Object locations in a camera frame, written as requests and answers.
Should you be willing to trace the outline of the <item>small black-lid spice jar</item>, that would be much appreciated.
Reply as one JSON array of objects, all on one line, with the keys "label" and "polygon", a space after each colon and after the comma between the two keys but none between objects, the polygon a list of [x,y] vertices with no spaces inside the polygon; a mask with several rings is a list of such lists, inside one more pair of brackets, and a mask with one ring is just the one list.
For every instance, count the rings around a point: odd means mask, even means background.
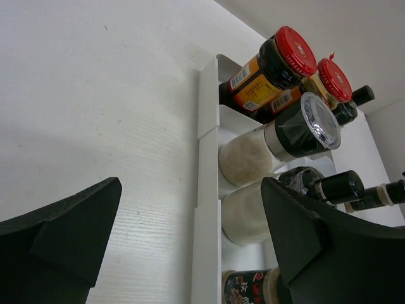
[{"label": "small black-lid spice jar", "polygon": [[354,213],[401,203],[404,203],[403,179],[365,189],[363,197],[360,200],[345,203],[344,207],[347,213]]},{"label": "small black-lid spice jar", "polygon": [[221,276],[221,302],[226,304],[293,303],[278,267],[266,270],[228,270]]}]

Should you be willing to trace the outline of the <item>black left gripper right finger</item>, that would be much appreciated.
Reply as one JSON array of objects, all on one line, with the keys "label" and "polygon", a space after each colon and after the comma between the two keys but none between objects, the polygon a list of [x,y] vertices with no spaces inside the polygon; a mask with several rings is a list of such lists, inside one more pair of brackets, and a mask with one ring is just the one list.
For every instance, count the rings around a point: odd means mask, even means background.
[{"label": "black left gripper right finger", "polygon": [[294,303],[403,303],[404,231],[346,214],[266,177],[266,220]]}]

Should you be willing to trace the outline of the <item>red-lid sauce jar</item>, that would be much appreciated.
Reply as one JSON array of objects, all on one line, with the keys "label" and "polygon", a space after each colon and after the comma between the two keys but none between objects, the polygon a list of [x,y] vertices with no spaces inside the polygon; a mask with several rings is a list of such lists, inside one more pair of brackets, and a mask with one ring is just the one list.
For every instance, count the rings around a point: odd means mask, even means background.
[{"label": "red-lid sauce jar", "polygon": [[319,96],[331,110],[336,109],[341,103],[350,101],[351,85],[344,72],[333,61],[334,56],[332,53],[328,58],[321,59],[314,75],[303,78],[299,85],[276,95],[270,102],[254,111],[250,117],[261,124],[267,124],[276,119],[293,102],[300,100],[306,92]]},{"label": "red-lid sauce jar", "polygon": [[250,115],[316,71],[309,44],[297,31],[283,26],[230,80],[219,85],[219,103]]}]

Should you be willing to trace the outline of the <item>black-top brown chunk grinder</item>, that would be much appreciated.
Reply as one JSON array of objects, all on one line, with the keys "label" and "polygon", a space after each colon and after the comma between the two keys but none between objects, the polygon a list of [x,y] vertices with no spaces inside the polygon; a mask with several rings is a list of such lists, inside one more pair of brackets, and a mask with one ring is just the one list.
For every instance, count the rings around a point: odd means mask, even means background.
[{"label": "black-top brown chunk grinder", "polygon": [[354,121],[358,116],[358,107],[375,99],[373,89],[364,85],[363,87],[352,92],[352,99],[346,103],[339,103],[332,110],[338,124],[343,127]]}]

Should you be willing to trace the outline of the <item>black-top white powder grinder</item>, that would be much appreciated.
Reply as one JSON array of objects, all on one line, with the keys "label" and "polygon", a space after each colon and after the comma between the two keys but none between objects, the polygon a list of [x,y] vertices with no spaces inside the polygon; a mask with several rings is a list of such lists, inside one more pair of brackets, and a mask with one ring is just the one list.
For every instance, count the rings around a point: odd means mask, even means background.
[{"label": "black-top white powder grinder", "polygon": [[[276,180],[300,194],[335,207],[361,199],[364,185],[353,170],[325,177],[313,167],[296,167]],[[234,244],[258,244],[270,238],[261,194],[261,181],[226,195],[221,201],[221,227]]]}]

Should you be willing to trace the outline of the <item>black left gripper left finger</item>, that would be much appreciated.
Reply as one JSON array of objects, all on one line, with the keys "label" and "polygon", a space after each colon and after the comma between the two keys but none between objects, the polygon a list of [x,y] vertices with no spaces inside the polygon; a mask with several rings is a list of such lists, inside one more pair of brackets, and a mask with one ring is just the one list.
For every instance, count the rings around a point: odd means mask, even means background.
[{"label": "black left gripper left finger", "polygon": [[1,303],[85,303],[120,203],[110,177],[1,222]]}]

